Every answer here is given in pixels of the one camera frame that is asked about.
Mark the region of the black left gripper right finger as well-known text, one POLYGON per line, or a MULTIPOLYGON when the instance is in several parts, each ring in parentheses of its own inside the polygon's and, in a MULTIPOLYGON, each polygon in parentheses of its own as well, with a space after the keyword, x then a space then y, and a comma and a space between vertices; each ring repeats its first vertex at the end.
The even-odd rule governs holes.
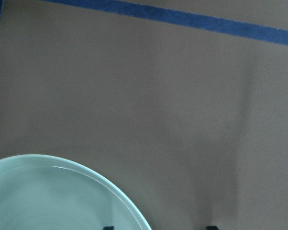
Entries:
POLYGON ((217 230, 217 226, 207 226, 206 230, 217 230))

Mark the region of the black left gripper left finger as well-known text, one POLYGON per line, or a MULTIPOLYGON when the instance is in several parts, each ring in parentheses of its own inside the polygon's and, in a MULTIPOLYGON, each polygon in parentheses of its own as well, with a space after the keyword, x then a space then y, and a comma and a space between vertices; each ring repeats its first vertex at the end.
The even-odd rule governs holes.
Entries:
POLYGON ((105 226, 103 230, 114 230, 114 226, 105 226))

